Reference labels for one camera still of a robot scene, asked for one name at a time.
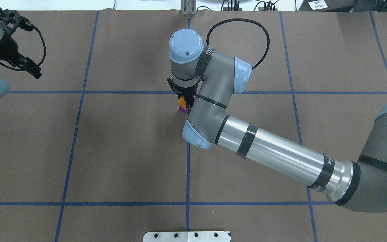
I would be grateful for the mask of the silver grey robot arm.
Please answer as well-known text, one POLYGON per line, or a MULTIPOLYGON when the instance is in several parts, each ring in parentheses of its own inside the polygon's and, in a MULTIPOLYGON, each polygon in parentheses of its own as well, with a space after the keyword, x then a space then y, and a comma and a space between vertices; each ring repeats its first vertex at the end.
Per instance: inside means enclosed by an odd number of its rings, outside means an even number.
POLYGON ((359 158, 338 160, 227 113, 231 97, 240 95, 249 80, 249 63, 205 46, 192 29, 170 37, 168 54, 168 83, 192 107, 182 132, 189 144, 226 148, 324 194, 342 208, 387 212, 387 104, 372 123, 359 158))

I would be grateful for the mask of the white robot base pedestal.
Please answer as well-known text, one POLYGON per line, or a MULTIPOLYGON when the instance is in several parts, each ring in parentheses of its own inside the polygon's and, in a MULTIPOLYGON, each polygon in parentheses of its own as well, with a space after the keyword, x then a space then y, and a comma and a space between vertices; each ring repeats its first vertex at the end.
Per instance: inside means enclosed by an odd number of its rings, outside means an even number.
POLYGON ((143 242, 231 242, 226 231, 147 232, 143 242))

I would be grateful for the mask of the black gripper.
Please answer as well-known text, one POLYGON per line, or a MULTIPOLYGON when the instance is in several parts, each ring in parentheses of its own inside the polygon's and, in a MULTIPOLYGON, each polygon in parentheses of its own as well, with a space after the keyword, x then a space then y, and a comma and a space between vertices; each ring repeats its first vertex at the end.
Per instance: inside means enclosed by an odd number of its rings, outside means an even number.
POLYGON ((195 78, 187 81, 177 77, 169 77, 167 82, 178 97, 183 97, 186 101, 187 108, 192 108, 195 103, 196 91, 198 90, 198 81, 195 78))

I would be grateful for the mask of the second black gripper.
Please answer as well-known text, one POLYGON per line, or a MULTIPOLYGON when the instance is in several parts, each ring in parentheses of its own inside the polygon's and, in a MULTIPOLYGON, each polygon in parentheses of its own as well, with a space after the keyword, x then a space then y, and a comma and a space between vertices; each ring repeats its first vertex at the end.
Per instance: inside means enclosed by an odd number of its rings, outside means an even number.
POLYGON ((39 29, 18 11, 0 8, 0 65, 10 70, 27 72, 39 79, 42 76, 40 66, 43 61, 36 64, 29 57, 20 54, 17 42, 12 38, 17 29, 27 32, 35 30, 43 38, 39 29))

